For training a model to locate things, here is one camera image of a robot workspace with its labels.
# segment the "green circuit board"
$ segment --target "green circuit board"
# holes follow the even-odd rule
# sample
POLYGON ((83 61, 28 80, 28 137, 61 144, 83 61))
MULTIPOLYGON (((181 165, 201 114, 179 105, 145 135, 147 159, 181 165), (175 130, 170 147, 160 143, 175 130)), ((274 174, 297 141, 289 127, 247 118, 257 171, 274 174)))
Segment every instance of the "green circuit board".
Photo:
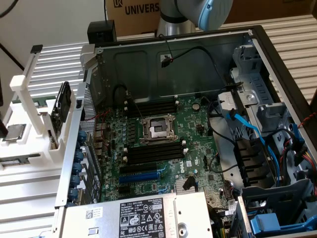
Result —
MULTIPOLYGON (((113 112, 103 122, 100 119, 95 134, 97 137, 100 136, 100 131, 98 130, 102 128, 105 137, 109 141, 115 142, 115 149, 111 148, 111 157, 107 156, 107 149, 104 146, 101 149, 96 148, 97 154, 100 155, 100 163, 103 170, 101 202, 138 195, 175 192, 177 180, 186 179, 189 174, 193 174, 195 171, 194 177, 196 182, 198 182, 198 190, 205 192, 207 202, 213 207, 227 206, 225 196, 219 195, 219 189, 224 188, 222 174, 210 172, 204 164, 204 156, 207 157, 209 163, 217 153, 214 138, 208 136, 207 132, 207 105, 201 106, 200 110, 195 112, 192 105, 200 103, 200 99, 183 97, 177 100, 179 101, 177 113, 172 114, 176 117, 174 121, 175 134, 179 138, 183 137, 186 141, 188 154, 183 159, 157 162, 158 169, 165 168, 161 173, 160 181, 150 180, 119 184, 119 168, 125 166, 122 160, 123 148, 124 144, 129 141, 130 125, 135 125, 134 146, 142 146, 139 144, 139 138, 142 138, 140 118, 128 119, 119 110, 113 112), (204 131, 197 131, 197 125, 203 126, 204 131), (125 185, 130 186, 130 194, 119 194, 118 187, 125 185)), ((213 167, 221 170, 220 165, 213 165, 213 167)))

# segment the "wall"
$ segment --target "wall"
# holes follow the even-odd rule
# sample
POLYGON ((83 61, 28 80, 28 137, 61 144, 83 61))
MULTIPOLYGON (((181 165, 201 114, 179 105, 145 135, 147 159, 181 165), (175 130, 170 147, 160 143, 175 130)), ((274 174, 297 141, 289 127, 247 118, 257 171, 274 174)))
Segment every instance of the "wall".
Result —
MULTIPOLYGON (((13 0, 0 0, 3 12, 13 0)), ((25 66, 33 45, 86 42, 91 21, 104 19, 103 0, 20 0, 0 19, 0 42, 25 66)), ((21 70, 0 51, 2 90, 21 70)))

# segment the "white plastic bracket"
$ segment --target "white plastic bracket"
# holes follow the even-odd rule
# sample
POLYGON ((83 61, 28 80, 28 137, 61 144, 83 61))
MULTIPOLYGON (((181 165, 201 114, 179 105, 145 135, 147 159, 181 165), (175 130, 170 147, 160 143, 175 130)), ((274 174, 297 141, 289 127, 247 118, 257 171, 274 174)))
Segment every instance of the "white plastic bracket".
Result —
POLYGON ((38 111, 33 103, 30 92, 28 91, 26 77, 24 75, 14 76, 11 80, 10 88, 19 96, 22 107, 28 114, 32 126, 34 127, 36 133, 41 135, 44 130, 44 124, 38 116, 38 111))

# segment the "cardboard box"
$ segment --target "cardboard box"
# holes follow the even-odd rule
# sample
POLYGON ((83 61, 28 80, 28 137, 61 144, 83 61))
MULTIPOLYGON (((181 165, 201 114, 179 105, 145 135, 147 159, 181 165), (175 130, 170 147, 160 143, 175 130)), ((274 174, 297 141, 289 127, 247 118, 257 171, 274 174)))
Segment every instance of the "cardboard box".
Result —
POLYGON ((311 14, 315 0, 234 0, 225 23, 311 14))
MULTIPOLYGON (((316 0, 234 0, 225 23, 256 21, 311 14, 316 0)), ((117 36, 155 32, 159 0, 107 0, 108 19, 114 20, 117 36)))
POLYGON ((107 0, 106 8, 117 36, 149 33, 158 28, 159 0, 107 0))

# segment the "blue pcie slot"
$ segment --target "blue pcie slot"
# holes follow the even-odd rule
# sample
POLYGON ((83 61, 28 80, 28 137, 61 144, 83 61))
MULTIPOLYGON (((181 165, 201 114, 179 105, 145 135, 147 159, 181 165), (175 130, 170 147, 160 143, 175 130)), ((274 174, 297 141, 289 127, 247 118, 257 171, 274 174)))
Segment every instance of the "blue pcie slot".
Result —
POLYGON ((119 183, 141 182, 141 181, 148 181, 148 180, 160 181, 160 175, 165 169, 166 169, 166 165, 164 169, 160 169, 157 171, 141 173, 138 175, 122 176, 122 177, 119 177, 119 183))

